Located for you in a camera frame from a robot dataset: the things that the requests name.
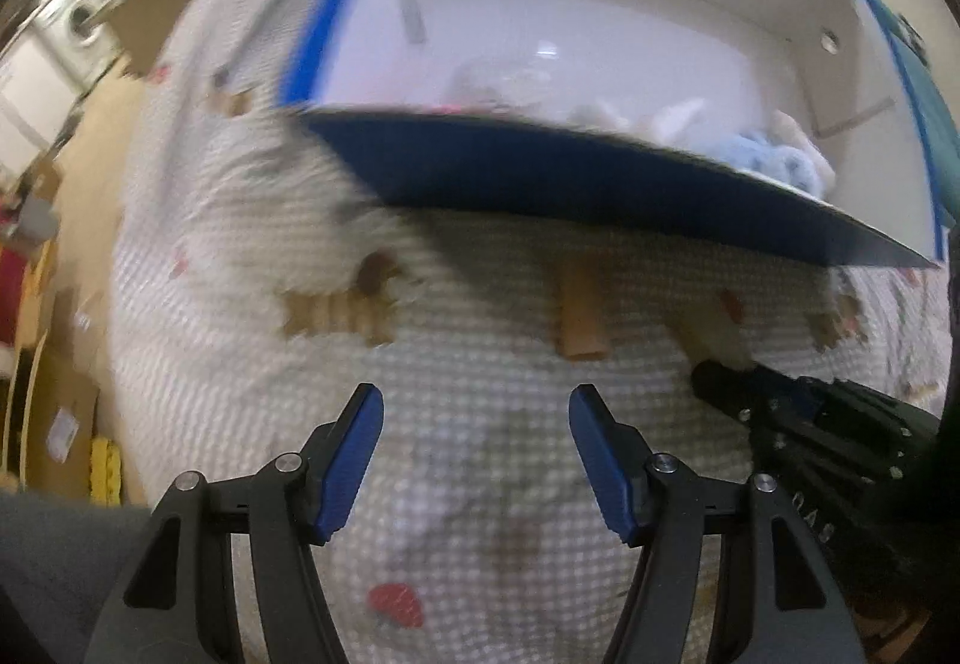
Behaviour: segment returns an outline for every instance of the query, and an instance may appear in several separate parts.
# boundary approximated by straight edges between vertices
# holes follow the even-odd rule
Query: metal screw
[[[299,453],[283,453],[282,456],[277,458],[274,461],[274,466],[277,467],[277,472],[296,472],[304,460],[299,456]]]
[[[840,40],[831,29],[823,29],[820,33],[820,45],[829,55],[840,52]]]
[[[664,475],[671,475],[677,471],[677,459],[670,453],[657,453],[654,455],[654,469]]]
[[[773,493],[776,490],[776,480],[771,475],[754,475],[754,487],[762,493]]]
[[[184,472],[176,476],[174,485],[179,491],[192,491],[200,484],[200,475],[198,472]]]

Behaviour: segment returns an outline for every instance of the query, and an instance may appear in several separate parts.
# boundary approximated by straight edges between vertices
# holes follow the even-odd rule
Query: cardboard piece
[[[602,360],[610,354],[603,321],[597,261],[565,256],[559,266],[560,333],[557,349],[568,360]]]
[[[150,73],[190,0],[123,0],[99,13],[130,55],[130,70]]]
[[[382,293],[366,296],[355,287],[333,293],[279,294],[285,319],[286,338],[330,333],[355,333],[368,347],[390,344],[395,336],[395,302]]]

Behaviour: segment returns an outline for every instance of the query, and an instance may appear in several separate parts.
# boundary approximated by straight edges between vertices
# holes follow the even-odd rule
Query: white quilted blanket
[[[600,659],[637,553],[604,528],[568,432],[570,390],[593,382],[618,419],[698,472],[750,470],[744,429],[690,392],[669,307],[728,288],[754,356],[792,375],[895,396],[946,377],[943,271],[827,272],[650,232],[373,208],[322,141],[272,108],[314,3],[194,0],[176,28],[131,148],[112,357],[150,501],[184,469],[253,472],[299,448],[360,381],[380,387],[386,424],[352,518],[316,552],[351,661]],[[247,90],[246,113],[215,101]],[[425,283],[394,343],[284,338],[277,293],[343,289],[376,249]],[[579,249],[613,266],[614,350],[571,364],[554,349],[548,263]],[[838,292],[858,296],[868,339],[818,352],[806,316]],[[263,656],[243,563],[237,581]],[[384,584],[406,586],[421,624],[371,608]],[[690,656],[709,635],[709,613],[698,618]]]

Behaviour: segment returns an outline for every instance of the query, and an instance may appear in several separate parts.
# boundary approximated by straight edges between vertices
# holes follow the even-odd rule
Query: white plush toy
[[[653,116],[638,120],[632,132],[637,138],[654,146],[685,149],[683,134],[703,115],[706,107],[707,101],[703,98],[690,98],[683,103],[666,106]]]
[[[626,133],[630,128],[626,117],[620,116],[612,104],[600,98],[573,109],[569,122],[584,130],[603,130],[606,133]]]

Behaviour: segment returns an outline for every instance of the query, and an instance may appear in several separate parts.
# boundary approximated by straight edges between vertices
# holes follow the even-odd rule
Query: floor
[[[143,92],[143,80],[124,76],[123,65],[115,64],[90,93],[83,120],[56,158],[64,181],[56,194],[61,231],[52,337],[100,386],[97,430],[112,438],[117,424],[107,347],[110,263]],[[124,472],[124,485],[128,499],[142,500],[132,472]]]

